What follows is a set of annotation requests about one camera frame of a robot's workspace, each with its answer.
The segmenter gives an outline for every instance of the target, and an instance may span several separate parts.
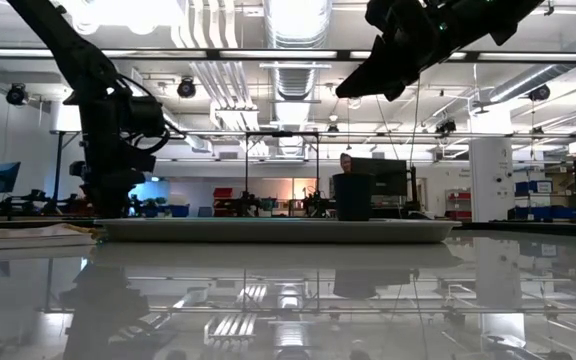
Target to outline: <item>ceiling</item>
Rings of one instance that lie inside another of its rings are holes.
[[[334,49],[369,49],[376,29],[364,19],[366,1],[334,0],[327,38],[327,47]],[[508,51],[560,51],[576,40],[576,0],[554,1],[556,10],[551,16],[542,14],[540,8],[528,16],[519,26],[518,33],[502,48],[492,39],[485,37],[468,46],[469,50]],[[236,0],[235,33],[242,48],[266,47],[264,17],[259,16],[263,6],[259,0]],[[206,36],[208,20],[205,21]],[[169,27],[159,26],[149,35],[136,35],[125,26],[101,26],[87,38],[101,48],[174,48]],[[12,8],[0,4],[0,47],[43,47],[37,36],[23,23]],[[157,95],[173,113],[180,115],[209,114],[211,99],[198,84],[197,95],[192,99],[181,99],[176,94],[177,84],[183,75],[193,75],[188,62],[181,61],[117,61],[117,66],[129,71],[134,68],[144,77],[145,86]],[[339,84],[357,63],[333,62],[330,69],[320,70],[316,80],[314,98],[310,108],[309,128],[325,129],[329,116],[338,116],[338,122],[351,124],[352,131],[383,131],[383,122],[399,131],[412,131],[415,120],[418,124],[432,127],[438,119],[432,115],[454,100],[475,88],[495,87],[512,79],[531,65],[519,64],[440,64],[421,75],[419,93],[417,86],[409,87],[394,102],[379,96],[362,99],[361,107],[349,109],[346,100],[337,99],[330,91]],[[259,109],[259,123],[266,124],[275,118],[274,91],[269,71],[260,69],[259,62],[244,62],[243,69],[253,102]],[[53,61],[44,60],[0,60],[0,88],[6,89],[11,79],[24,79],[33,98],[60,100],[67,96],[69,88],[57,76],[58,69]],[[576,69],[548,83],[552,90],[551,100],[576,89]],[[533,114],[528,100],[512,100],[512,122],[515,131],[527,131],[533,124],[566,116],[576,111],[576,94],[563,96],[538,107]],[[451,114],[460,131],[468,129],[466,102],[460,110]],[[191,129],[213,129],[208,117],[194,116],[186,127]],[[340,130],[347,126],[340,125]],[[556,131],[576,131],[576,120]]]

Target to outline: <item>ventilation duct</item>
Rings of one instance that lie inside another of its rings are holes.
[[[576,52],[576,41],[566,46],[562,51]],[[514,99],[575,68],[576,64],[533,66],[514,79],[492,89],[487,98],[491,103],[501,103]]]
[[[277,299],[280,309],[300,309],[303,306],[302,292],[296,286],[281,287]],[[275,327],[275,360],[309,360],[308,334],[301,315],[280,316]]]
[[[266,38],[273,49],[316,49],[324,47],[332,0],[265,0]],[[308,119],[317,79],[316,69],[272,69],[275,116],[280,129],[300,130]],[[280,139],[280,146],[290,143],[287,154],[297,154],[300,144]]]

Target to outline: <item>metal frame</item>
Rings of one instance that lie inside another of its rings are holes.
[[[75,140],[75,138],[80,134],[80,132],[71,132],[71,131],[53,131],[51,134],[56,134],[58,136],[57,140],[57,164],[55,165],[55,186],[53,187],[52,198],[53,200],[57,200],[59,196],[59,181],[61,177],[61,156],[63,150],[70,145],[70,143]],[[64,143],[64,136],[66,134],[72,134],[70,139]]]
[[[246,174],[245,174],[245,191],[246,193],[248,193],[248,177],[249,177],[249,173],[248,173],[248,165],[250,163],[250,159],[248,157],[248,151],[250,150],[250,137],[251,136],[259,136],[259,140],[257,140],[255,143],[253,143],[252,146],[255,146],[259,141],[261,141],[265,136],[272,136],[272,137],[276,137],[276,138],[283,138],[283,137],[293,137],[293,136],[300,136],[302,138],[304,138],[306,136],[314,136],[317,140],[317,148],[315,149],[315,152],[317,153],[317,157],[316,157],[316,168],[317,168],[317,177],[315,180],[315,191],[319,192],[319,144],[320,144],[320,135],[318,132],[290,132],[290,131],[244,131],[242,132],[242,134],[244,135],[244,137],[246,138],[245,141],[245,164],[246,164]],[[258,162],[264,162],[264,159],[258,159]]]
[[[42,309],[45,314],[72,314],[73,309],[46,308]],[[312,314],[312,315],[329,315],[329,314],[354,314],[354,315],[379,315],[379,314],[399,314],[399,315],[418,315],[422,314],[576,314],[576,309],[556,309],[547,308],[336,308],[336,309],[317,309],[317,308],[296,308],[296,309],[279,309],[279,308],[212,308],[212,307],[182,307],[170,309],[165,306],[151,306],[151,313],[171,313],[171,314],[261,314],[266,316],[275,316],[281,314]]]
[[[362,62],[368,49],[103,49],[111,60],[139,61],[317,61]],[[48,49],[0,47],[0,59],[51,60]],[[462,64],[569,64],[576,65],[576,52],[553,51],[457,51],[447,63]]]
[[[422,133],[422,132],[327,132],[327,131],[216,131],[216,130],[185,130],[181,131],[182,135],[195,135],[195,136],[209,136],[209,137],[245,137],[245,136],[272,136],[272,137],[291,137],[291,136],[321,136],[321,137],[384,137],[393,139],[408,139],[415,135],[415,139],[526,139],[526,140],[540,140],[540,139],[569,139],[576,140],[575,134],[562,134],[562,133],[544,133],[544,134],[526,134],[526,133],[467,133],[467,132],[454,132],[447,134],[438,133]]]

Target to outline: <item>white pillar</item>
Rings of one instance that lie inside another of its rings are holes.
[[[471,140],[470,173],[473,221],[507,220],[515,206],[510,139]]]
[[[519,244],[476,238],[477,305],[493,309],[522,307]],[[482,345],[492,343],[522,348],[526,345],[524,314],[481,314]]]
[[[484,114],[471,114],[474,133],[512,133],[510,111],[497,106]],[[507,220],[515,206],[512,145],[509,138],[470,141],[472,215],[475,222]]]

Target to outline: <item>black cup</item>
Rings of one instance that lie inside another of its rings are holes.
[[[368,221],[372,214],[372,191],[375,177],[371,174],[337,174],[335,184],[337,219],[341,221]]]

